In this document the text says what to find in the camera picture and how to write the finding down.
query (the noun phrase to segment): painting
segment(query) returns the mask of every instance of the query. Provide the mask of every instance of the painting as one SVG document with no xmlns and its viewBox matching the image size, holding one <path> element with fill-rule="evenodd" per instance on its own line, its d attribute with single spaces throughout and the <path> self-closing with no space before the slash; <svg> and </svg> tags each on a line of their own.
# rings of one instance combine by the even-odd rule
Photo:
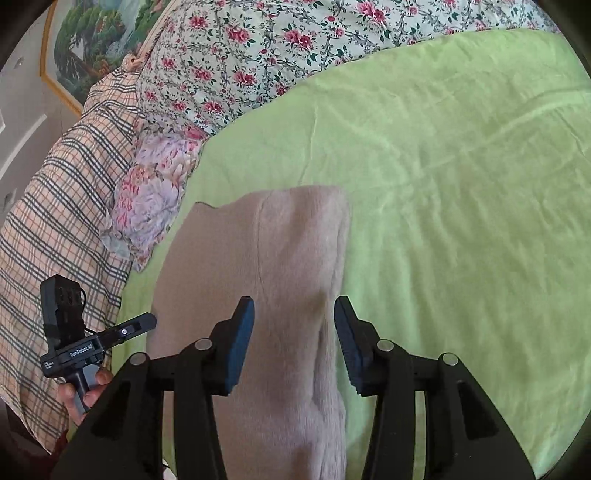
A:
<svg viewBox="0 0 591 480">
<path fill-rule="evenodd" d="M 76 113 L 90 87 L 137 54 L 171 0 L 56 0 L 41 47 L 41 77 Z"/>
</svg>

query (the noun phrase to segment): finger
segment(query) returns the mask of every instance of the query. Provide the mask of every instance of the finger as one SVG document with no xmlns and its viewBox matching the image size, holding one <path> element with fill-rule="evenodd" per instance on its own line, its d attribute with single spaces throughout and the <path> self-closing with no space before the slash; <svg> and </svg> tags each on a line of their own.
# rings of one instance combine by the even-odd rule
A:
<svg viewBox="0 0 591 480">
<path fill-rule="evenodd" d="M 86 406 L 89 408 L 94 406 L 96 401 L 99 399 L 99 397 L 102 395 L 102 393 L 105 391 L 105 389 L 108 386 L 109 386 L 109 384 L 100 385 L 98 387 L 93 388 L 86 395 L 84 395 L 84 403 L 86 404 Z"/>
<path fill-rule="evenodd" d="M 68 415 L 76 425 L 80 425 L 82 422 L 82 416 L 76 408 L 74 398 L 76 396 L 76 389 L 74 385 L 69 383 L 62 383 L 57 387 L 57 399 L 60 403 L 63 403 L 68 411 Z"/>
<path fill-rule="evenodd" d="M 95 375 L 96 382 L 99 385 L 106 385 L 113 380 L 113 374 L 109 372 L 106 368 L 101 367 L 100 370 Z"/>
</svg>

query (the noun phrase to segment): metal rivet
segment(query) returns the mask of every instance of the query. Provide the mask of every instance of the metal rivet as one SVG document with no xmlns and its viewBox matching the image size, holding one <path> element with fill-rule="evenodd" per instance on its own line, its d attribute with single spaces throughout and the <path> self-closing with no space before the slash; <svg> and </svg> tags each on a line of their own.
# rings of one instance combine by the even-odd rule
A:
<svg viewBox="0 0 591 480">
<path fill-rule="evenodd" d="M 380 340 L 376 345 L 382 352 L 391 352 L 394 350 L 394 343 L 390 340 Z"/>
<path fill-rule="evenodd" d="M 213 342 L 209 338 L 200 338 L 195 342 L 197 350 L 209 350 L 213 346 Z"/>
<path fill-rule="evenodd" d="M 443 362 L 450 367 L 457 365 L 457 363 L 460 361 L 460 359 L 453 353 L 444 353 L 442 358 Z"/>
<path fill-rule="evenodd" d="M 148 358 L 148 357 L 146 356 L 145 353 L 134 353 L 131 356 L 131 359 L 129 359 L 129 362 L 132 365 L 136 365 L 137 366 L 137 365 L 143 364 L 146 361 L 146 358 Z"/>
</svg>

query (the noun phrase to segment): green bed sheet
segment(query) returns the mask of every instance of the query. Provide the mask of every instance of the green bed sheet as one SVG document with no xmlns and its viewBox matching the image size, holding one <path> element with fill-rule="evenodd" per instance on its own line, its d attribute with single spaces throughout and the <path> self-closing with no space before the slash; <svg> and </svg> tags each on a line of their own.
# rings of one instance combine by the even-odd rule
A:
<svg viewBox="0 0 591 480">
<path fill-rule="evenodd" d="M 119 320 L 150 310 L 194 202 L 340 185 L 352 207 L 342 293 L 408 352 L 457 353 L 540 476 L 591 407 L 590 146 L 591 80 L 559 35 L 457 34 L 331 69 L 207 143 Z M 144 346 L 115 349 L 114 368 Z M 373 404 L 342 360 L 339 388 L 358 479 Z"/>
</svg>

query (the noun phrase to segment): checkered cloth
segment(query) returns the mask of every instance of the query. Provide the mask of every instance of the checkered cloth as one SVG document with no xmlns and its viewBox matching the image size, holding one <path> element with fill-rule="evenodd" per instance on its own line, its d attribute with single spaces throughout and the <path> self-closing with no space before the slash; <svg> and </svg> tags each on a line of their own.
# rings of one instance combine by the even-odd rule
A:
<svg viewBox="0 0 591 480">
<path fill-rule="evenodd" d="M 114 325 L 131 263 L 105 249 L 99 226 L 135 156 L 140 67 L 128 56 L 94 85 L 80 121 L 51 149 L 0 231 L 0 395 L 47 450 L 67 417 L 56 381 L 39 366 L 47 352 L 39 286 L 55 274 L 77 281 L 87 294 L 86 326 Z"/>
</svg>

